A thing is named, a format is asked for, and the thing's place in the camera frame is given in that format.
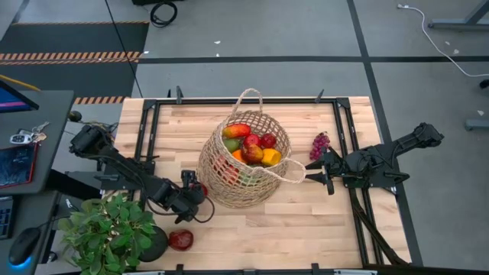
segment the grape bunch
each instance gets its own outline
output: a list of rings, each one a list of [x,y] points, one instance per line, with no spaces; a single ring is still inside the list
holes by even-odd
[[[309,153],[310,160],[318,160],[321,157],[321,147],[329,147],[329,137],[326,132],[322,132],[314,138],[313,149]]]

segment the orange and black striped tape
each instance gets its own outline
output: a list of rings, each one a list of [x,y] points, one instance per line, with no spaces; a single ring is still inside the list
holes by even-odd
[[[149,21],[116,21],[116,24],[149,24]],[[35,25],[35,24],[112,24],[111,21],[97,22],[20,22],[12,25]]]
[[[142,53],[128,52],[131,62],[138,63]],[[85,53],[0,53],[0,65],[81,64],[127,62],[125,52]]]
[[[122,103],[128,96],[92,96],[92,97],[79,97],[75,99],[75,104],[112,104]]]

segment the keyboard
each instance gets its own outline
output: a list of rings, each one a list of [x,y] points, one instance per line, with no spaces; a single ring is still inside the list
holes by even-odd
[[[12,196],[0,197],[0,240],[11,237],[14,229],[15,200]]]

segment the monitor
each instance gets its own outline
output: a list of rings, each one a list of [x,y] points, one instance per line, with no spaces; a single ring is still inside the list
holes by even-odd
[[[37,110],[39,106],[0,80],[0,113]]]

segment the wicker basket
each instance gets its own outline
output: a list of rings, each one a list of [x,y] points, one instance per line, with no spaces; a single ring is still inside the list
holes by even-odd
[[[256,92],[260,101],[259,111],[237,112],[243,97]],[[217,128],[204,144],[197,167],[197,177],[209,190],[209,196],[217,203],[230,208],[247,208],[258,205],[270,198],[281,182],[301,183],[306,176],[306,168],[290,156],[290,141],[277,120],[262,112],[263,99],[256,89],[245,90],[231,115]],[[250,167],[236,160],[222,142],[222,130],[234,123],[250,125],[251,132],[258,135],[274,134],[277,138],[275,149],[282,153],[282,160],[272,167]],[[284,179],[289,163],[299,166],[303,175],[298,180]]]

